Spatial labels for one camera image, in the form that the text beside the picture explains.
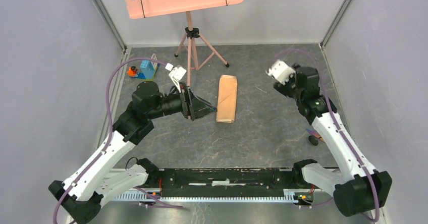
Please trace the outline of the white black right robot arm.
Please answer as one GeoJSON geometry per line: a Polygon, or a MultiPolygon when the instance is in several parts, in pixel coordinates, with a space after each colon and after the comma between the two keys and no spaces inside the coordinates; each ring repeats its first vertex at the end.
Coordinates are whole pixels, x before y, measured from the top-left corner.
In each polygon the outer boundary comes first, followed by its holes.
{"type": "Polygon", "coordinates": [[[392,178],[380,172],[358,149],[344,127],[337,108],[323,90],[323,77],[313,67],[287,65],[277,60],[266,73],[275,79],[274,88],[295,100],[299,113],[320,135],[334,157],[339,172],[321,166],[314,159],[294,163],[292,183],[298,188],[312,184],[329,194],[346,217],[374,211],[377,222],[384,207],[392,178]]]}

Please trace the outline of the black handled utensil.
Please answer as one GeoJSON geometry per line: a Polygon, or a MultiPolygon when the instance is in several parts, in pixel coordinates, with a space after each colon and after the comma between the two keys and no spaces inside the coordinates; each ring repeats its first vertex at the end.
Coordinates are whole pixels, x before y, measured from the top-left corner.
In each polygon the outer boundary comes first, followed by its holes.
{"type": "Polygon", "coordinates": [[[309,136],[308,140],[313,146],[318,146],[318,144],[319,144],[318,138],[313,136],[313,135],[309,136]]]}

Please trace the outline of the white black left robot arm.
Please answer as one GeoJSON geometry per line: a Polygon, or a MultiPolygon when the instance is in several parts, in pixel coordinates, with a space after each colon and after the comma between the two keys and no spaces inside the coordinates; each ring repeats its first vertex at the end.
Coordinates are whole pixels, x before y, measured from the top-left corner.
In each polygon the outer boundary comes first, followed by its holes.
{"type": "Polygon", "coordinates": [[[142,82],[132,93],[132,100],[92,156],[63,181],[53,181],[48,189],[57,203],[52,221],[57,223],[59,208],[63,208],[74,223],[90,222],[109,201],[131,188],[158,183],[156,169],[146,160],[104,181],[115,164],[133,150],[153,129],[153,120],[181,113],[192,121],[216,112],[216,107],[193,94],[185,83],[162,94],[153,81],[142,82]]]}

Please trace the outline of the iridescent rainbow utensil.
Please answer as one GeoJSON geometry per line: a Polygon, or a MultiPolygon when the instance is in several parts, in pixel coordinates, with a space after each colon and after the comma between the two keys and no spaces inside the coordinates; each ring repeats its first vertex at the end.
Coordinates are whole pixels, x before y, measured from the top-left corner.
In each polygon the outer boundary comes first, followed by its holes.
{"type": "Polygon", "coordinates": [[[311,136],[313,136],[313,137],[315,137],[315,138],[317,138],[317,139],[321,139],[321,138],[322,138],[322,136],[321,136],[317,131],[312,130],[312,129],[310,129],[310,128],[307,128],[306,130],[307,130],[307,132],[308,132],[311,136]]]}

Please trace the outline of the peach satin napkin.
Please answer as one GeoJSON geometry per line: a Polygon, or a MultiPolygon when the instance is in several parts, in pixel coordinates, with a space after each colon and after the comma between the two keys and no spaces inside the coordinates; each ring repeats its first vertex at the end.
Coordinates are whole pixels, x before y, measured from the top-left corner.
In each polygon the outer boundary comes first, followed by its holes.
{"type": "Polygon", "coordinates": [[[220,76],[216,122],[234,123],[237,105],[237,88],[238,81],[236,76],[220,76]]]}

